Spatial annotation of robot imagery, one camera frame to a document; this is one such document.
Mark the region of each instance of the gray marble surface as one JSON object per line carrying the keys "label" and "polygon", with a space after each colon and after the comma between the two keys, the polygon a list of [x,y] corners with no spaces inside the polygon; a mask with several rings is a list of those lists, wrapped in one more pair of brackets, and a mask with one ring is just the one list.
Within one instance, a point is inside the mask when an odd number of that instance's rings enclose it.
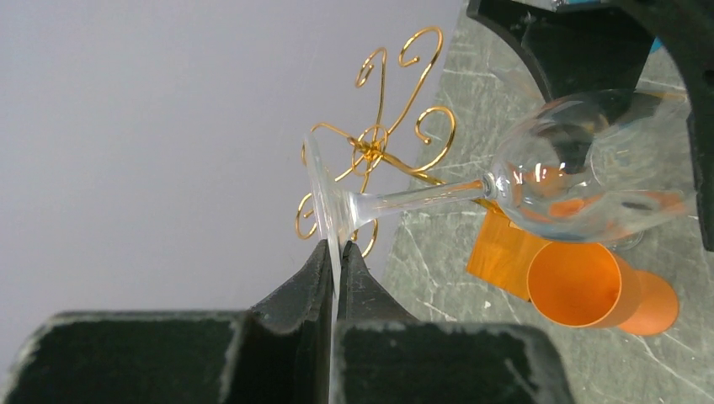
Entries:
{"label": "gray marble surface", "polygon": [[[434,175],[457,181],[482,173],[500,136],[541,103],[488,71],[489,58],[502,49],[505,44],[496,35],[462,14],[435,101],[453,108],[459,129]],[[651,57],[643,77],[642,85],[681,90],[664,51]],[[448,130],[438,119],[427,127],[435,140],[421,151],[420,162],[433,158]],[[484,213],[464,202],[401,215],[384,286],[424,320],[516,322],[545,330],[563,357],[580,404],[714,402],[714,254],[701,248],[695,218],[652,229],[640,245],[621,254],[633,267],[666,278],[681,300],[679,319],[669,331],[640,338],[618,329],[559,327],[530,303],[467,274]]]}

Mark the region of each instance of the cup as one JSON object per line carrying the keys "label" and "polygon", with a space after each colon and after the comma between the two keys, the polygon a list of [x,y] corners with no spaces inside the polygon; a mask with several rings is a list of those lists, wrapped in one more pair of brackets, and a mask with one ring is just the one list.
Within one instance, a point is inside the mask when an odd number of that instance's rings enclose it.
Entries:
{"label": "cup", "polygon": [[674,289],[656,274],[633,269],[597,243],[550,242],[530,263],[533,306],[565,327],[618,327],[635,335],[666,331],[679,314]]}

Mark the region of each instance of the gold rack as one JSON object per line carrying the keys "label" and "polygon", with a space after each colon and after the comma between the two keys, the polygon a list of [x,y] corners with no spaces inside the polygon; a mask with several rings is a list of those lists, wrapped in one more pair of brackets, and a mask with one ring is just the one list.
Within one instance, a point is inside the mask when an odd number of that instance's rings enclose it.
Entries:
{"label": "gold rack", "polygon": [[[427,33],[435,33],[438,36],[438,41],[436,44],[436,48],[434,49],[434,54],[431,56],[429,63],[427,63],[426,67],[422,71],[422,74],[419,77],[417,84],[414,86],[412,95],[409,97],[406,104],[404,105],[402,112],[399,114],[397,119],[391,125],[389,125],[389,127],[383,125],[381,122],[382,112],[384,110],[387,56],[386,48],[379,47],[367,57],[364,63],[362,63],[360,72],[357,73],[357,78],[354,80],[354,86],[356,88],[362,88],[367,83],[371,73],[375,69],[375,61],[378,61],[378,63],[381,64],[379,107],[377,109],[375,123],[369,126],[367,129],[363,130],[362,133],[356,137],[352,136],[344,130],[339,129],[334,125],[330,125],[327,122],[320,122],[311,128],[311,132],[323,128],[328,129],[333,133],[337,133],[344,137],[348,145],[352,147],[352,157],[350,159],[350,166],[334,179],[335,182],[345,179],[348,175],[352,173],[358,177],[362,177],[362,185],[360,187],[360,192],[364,193],[367,190],[367,184],[370,182],[370,175],[377,167],[377,165],[379,165],[380,162],[384,161],[392,165],[393,167],[398,168],[403,173],[417,178],[421,181],[424,181],[425,183],[429,183],[432,185],[439,185],[445,183],[445,181],[433,177],[427,174],[426,172],[444,159],[446,153],[449,152],[449,150],[451,149],[451,145],[454,142],[454,136],[456,134],[456,118],[454,117],[454,113],[451,111],[451,109],[443,105],[429,107],[419,115],[416,123],[414,124],[414,134],[425,145],[429,145],[431,144],[432,139],[429,136],[425,135],[421,129],[421,124],[422,122],[424,122],[426,117],[430,114],[440,112],[441,114],[444,114],[450,121],[449,137],[446,140],[444,147],[432,161],[424,164],[421,167],[412,167],[400,160],[398,157],[386,151],[386,147],[389,142],[389,137],[394,133],[394,130],[396,130],[397,127],[402,123],[404,117],[407,116],[407,113],[412,108],[414,99],[416,99],[417,95],[422,89],[422,85],[424,85],[426,77],[429,75],[432,67],[434,66],[434,63],[439,58],[441,48],[444,44],[444,36],[441,32],[441,29],[439,27],[434,26],[421,29],[419,32],[412,35],[412,37],[407,40],[404,46],[402,46],[402,50],[399,52],[397,62],[400,67],[409,67],[411,65],[419,63],[421,61],[420,56],[415,56],[412,59],[407,60],[405,54],[407,53],[407,50],[415,40]],[[301,160],[303,165],[305,165],[305,145],[302,145],[301,148]],[[308,231],[307,233],[303,233],[301,230],[301,221],[308,219],[313,214],[313,210],[308,210],[307,212],[303,211],[306,208],[307,201],[311,197],[312,194],[306,194],[297,207],[297,215],[295,218],[295,231],[297,233],[297,236],[303,240],[310,238],[313,234],[315,234],[315,231],[317,229],[317,224],[313,223],[312,227],[310,228],[310,231]],[[490,202],[486,200],[475,200],[474,202],[486,208],[494,207]],[[370,239],[370,243],[362,252],[363,257],[366,257],[372,251],[372,248],[374,247],[377,239],[377,234],[379,232],[378,220],[374,220],[372,224],[372,237]],[[358,232],[359,231],[355,231],[352,234],[352,241],[357,241]]]}

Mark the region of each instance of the clear wine glass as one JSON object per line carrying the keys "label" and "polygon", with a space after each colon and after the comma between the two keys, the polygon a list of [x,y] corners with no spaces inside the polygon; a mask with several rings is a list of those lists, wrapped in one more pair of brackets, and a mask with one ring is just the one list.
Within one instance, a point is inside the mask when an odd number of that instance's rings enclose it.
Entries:
{"label": "clear wine glass", "polygon": [[472,181],[395,194],[338,187],[306,138],[317,225],[336,287],[350,234],[384,215],[490,199],[518,227],[559,242],[614,242],[695,212],[686,98],[605,90],[545,104],[515,125],[491,168]]}

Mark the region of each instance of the gray wall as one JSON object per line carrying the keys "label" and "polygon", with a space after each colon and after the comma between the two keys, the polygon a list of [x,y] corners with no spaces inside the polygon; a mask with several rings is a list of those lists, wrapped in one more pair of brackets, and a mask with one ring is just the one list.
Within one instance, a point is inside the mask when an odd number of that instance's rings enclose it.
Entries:
{"label": "gray wall", "polygon": [[[439,25],[445,53],[460,6],[2,2],[0,369],[58,311],[235,309],[290,277],[317,242],[293,231],[309,187],[302,135],[320,120],[358,134],[372,123],[376,81],[353,81],[379,45],[392,51],[391,122],[420,73],[397,67],[403,42]],[[439,71],[392,138],[408,162]],[[337,170],[349,148],[324,139]],[[369,191],[407,186],[377,171]]]}

